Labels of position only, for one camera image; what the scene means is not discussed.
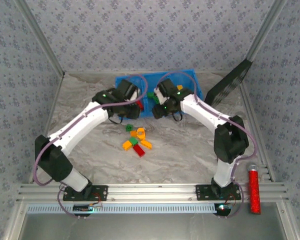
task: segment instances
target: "white vent strip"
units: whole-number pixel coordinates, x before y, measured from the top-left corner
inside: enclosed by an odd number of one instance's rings
[[[70,213],[73,205],[64,205]],[[30,204],[28,214],[60,214],[64,211],[58,204]],[[93,211],[82,212],[89,214],[187,214],[187,213],[216,213],[214,203],[154,203],[154,204],[103,204]]]

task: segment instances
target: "yellow lego brick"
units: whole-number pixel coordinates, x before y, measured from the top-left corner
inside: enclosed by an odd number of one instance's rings
[[[130,135],[131,135],[131,137],[136,138],[138,134],[137,134],[136,130],[133,130],[133,131],[130,132]]]
[[[143,127],[139,127],[136,130],[136,132],[137,132],[136,136],[138,137],[138,139],[140,139],[140,140],[145,140],[146,139],[146,131]]]
[[[132,143],[128,140],[124,144],[122,144],[124,150],[128,151],[132,147]]]
[[[148,149],[152,149],[152,144],[151,144],[150,142],[146,141],[146,140],[141,140],[141,141],[140,141],[140,144],[141,144],[142,146],[145,146],[145,147],[148,148]]]

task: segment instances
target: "red lego brick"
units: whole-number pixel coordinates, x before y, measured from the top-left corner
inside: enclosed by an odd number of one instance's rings
[[[139,105],[139,107],[140,107],[140,110],[141,111],[143,111],[144,110],[144,106],[142,105],[142,103],[141,103],[141,101],[139,100],[139,101],[137,101],[136,102],[136,104],[138,104]]]
[[[138,144],[134,145],[133,149],[139,155],[140,158],[146,154],[145,151],[143,151],[142,148]]]

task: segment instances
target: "blue tray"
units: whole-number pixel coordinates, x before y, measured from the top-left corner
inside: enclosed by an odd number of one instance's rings
[[[198,79],[195,73],[194,69],[185,69],[185,70],[179,70],[179,72],[184,72],[186,74],[189,74],[190,76],[192,76],[196,82],[196,94],[198,95],[198,97],[201,100],[204,100],[204,96],[202,94],[200,85],[198,83]],[[145,74],[141,74],[142,76],[145,77],[145,79],[148,82],[148,91],[147,93],[153,93],[154,89],[156,88],[159,80],[161,77],[163,77],[165,74],[169,73],[169,71],[164,71],[164,72],[156,72],[156,73],[145,73]],[[128,75],[125,76],[117,76],[115,78],[115,87],[118,86],[118,84],[122,81],[122,79],[126,79],[128,77]],[[194,91],[194,84],[191,81],[191,79],[189,79],[187,76],[180,74],[180,73],[173,73],[171,75],[168,75],[166,77],[167,79],[169,78],[176,86],[177,85],[182,85],[184,88],[188,88],[192,91]],[[133,83],[134,85],[136,85],[140,90],[141,93],[144,92],[146,85],[144,83],[144,81],[138,77],[138,76],[133,76],[129,79],[129,81],[131,83]],[[145,95],[141,101],[141,103],[143,104],[144,107],[144,111],[142,111],[140,113],[140,118],[145,118],[145,117],[153,117],[154,115],[152,114],[152,108],[155,106],[155,101],[151,98],[148,98],[147,95]]]

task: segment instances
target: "lego brick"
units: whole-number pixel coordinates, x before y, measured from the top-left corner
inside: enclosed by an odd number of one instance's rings
[[[146,154],[145,151],[143,151],[143,149],[138,144],[134,145],[133,149],[139,155],[140,158]]]
[[[131,124],[127,124],[127,125],[125,126],[125,131],[126,131],[126,132],[130,132],[130,131],[132,131],[132,129],[134,129],[134,126],[131,125]]]
[[[140,111],[143,111],[145,109],[140,100],[137,101],[136,104],[138,104]]]
[[[138,140],[133,136],[130,137],[129,142],[132,143],[133,146],[138,144]]]
[[[155,96],[155,93],[154,93],[154,92],[147,92],[147,93],[146,93],[146,96],[147,96],[149,99],[153,99],[154,96]]]
[[[140,141],[141,145],[146,147],[147,149],[152,149],[152,144],[146,140],[141,140]]]
[[[159,104],[160,103],[159,98],[157,96],[154,96],[153,100],[154,100],[155,104]]]
[[[137,131],[136,130],[131,131],[130,136],[136,138],[138,136]]]
[[[126,150],[126,151],[128,151],[132,146],[133,145],[129,140],[124,142],[124,144],[122,144],[123,149]]]
[[[146,139],[146,131],[143,127],[139,127],[137,130],[136,130],[136,133],[137,133],[137,137],[138,139],[140,140],[145,140]]]

